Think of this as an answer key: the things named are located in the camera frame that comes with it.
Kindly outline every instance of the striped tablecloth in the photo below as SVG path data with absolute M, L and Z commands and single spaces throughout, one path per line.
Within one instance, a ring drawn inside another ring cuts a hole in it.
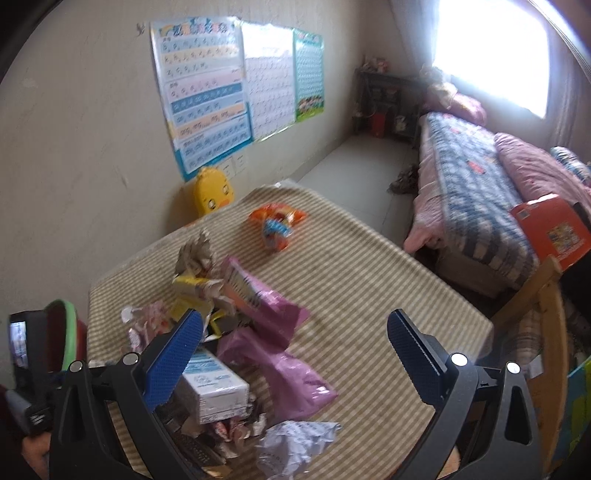
M 309 214 L 296 227 L 291 245 L 276 254 L 263 249 L 260 229 L 247 221 L 252 210 L 268 202 L 288 203 Z M 403 308 L 448 351 L 472 359 L 487 347 L 492 324 L 417 261 L 317 193 L 269 186 L 171 233 L 97 282 L 90 291 L 89 359 L 118 359 L 125 350 L 122 307 L 160 299 L 171 303 L 178 249 L 201 228 L 209 231 L 218 259 L 238 257 L 244 268 L 311 312 L 289 350 L 339 393 L 311 420 L 337 421 L 342 430 L 306 478 L 388 477 L 433 414 L 388 342 L 388 314 Z M 264 389 L 255 378 L 247 375 L 252 388 Z M 112 415 L 131 465 L 146 473 L 116 407 Z M 254 448 L 233 465 L 229 478 L 263 478 Z

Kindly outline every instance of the blue gripper pad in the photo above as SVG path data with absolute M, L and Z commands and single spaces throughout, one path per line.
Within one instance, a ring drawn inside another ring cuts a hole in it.
M 438 409 L 443 403 L 445 372 L 433 349 L 401 309 L 390 314 L 387 329 L 388 339 L 421 400 Z
M 202 335 L 201 315 L 193 310 L 172 332 L 170 339 L 145 374 L 144 401 L 150 412 L 168 401 L 201 342 Z

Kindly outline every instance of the poster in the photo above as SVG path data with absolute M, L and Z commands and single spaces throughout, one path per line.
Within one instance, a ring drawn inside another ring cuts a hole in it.
M 295 107 L 301 122 L 324 111 L 324 41 L 321 35 L 294 30 Z
M 185 180 L 252 142 L 240 22 L 191 17 L 152 22 L 164 116 Z
M 264 140 L 296 121 L 293 30 L 242 24 L 248 105 L 254 140 Z

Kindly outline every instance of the window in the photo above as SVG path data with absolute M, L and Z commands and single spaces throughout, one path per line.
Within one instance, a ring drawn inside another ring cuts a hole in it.
M 546 115 L 548 36 L 536 18 L 509 0 L 440 0 L 433 64 Z

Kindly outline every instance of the white box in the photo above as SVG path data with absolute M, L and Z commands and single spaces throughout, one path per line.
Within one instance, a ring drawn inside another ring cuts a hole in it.
M 175 388 L 178 399 L 200 424 L 246 416 L 248 383 L 207 350 L 199 349 Z

